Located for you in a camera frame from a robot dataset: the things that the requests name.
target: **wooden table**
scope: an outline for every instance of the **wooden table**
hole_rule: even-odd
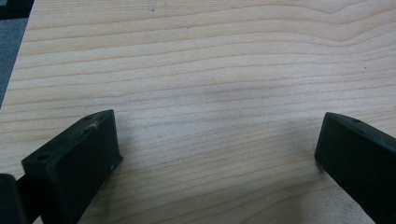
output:
[[[124,161],[80,223],[373,223],[315,165],[326,111],[396,135],[396,2],[36,0],[0,172],[113,108]]]

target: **gray floor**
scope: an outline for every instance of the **gray floor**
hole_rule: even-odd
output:
[[[6,1],[0,0],[0,6],[5,5]],[[0,21],[0,108],[17,59],[27,21],[28,19]]]

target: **light wood surface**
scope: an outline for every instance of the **light wood surface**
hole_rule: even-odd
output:
[[[124,161],[80,223],[373,223],[313,153],[326,111],[396,135],[396,2],[36,0],[0,172],[113,108]]]

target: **black plastic block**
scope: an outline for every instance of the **black plastic block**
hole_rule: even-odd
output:
[[[396,139],[357,119],[326,113],[318,164],[378,224],[396,223]]]
[[[89,115],[22,161],[41,197],[29,202],[40,201],[44,223],[77,223],[121,160],[113,110]]]
[[[0,174],[0,223],[27,224],[14,176]]]

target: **scratch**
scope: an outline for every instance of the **scratch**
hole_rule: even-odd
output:
[[[98,130],[98,127],[99,127],[99,122],[95,121],[94,123],[88,125],[87,129],[94,128],[94,129]]]

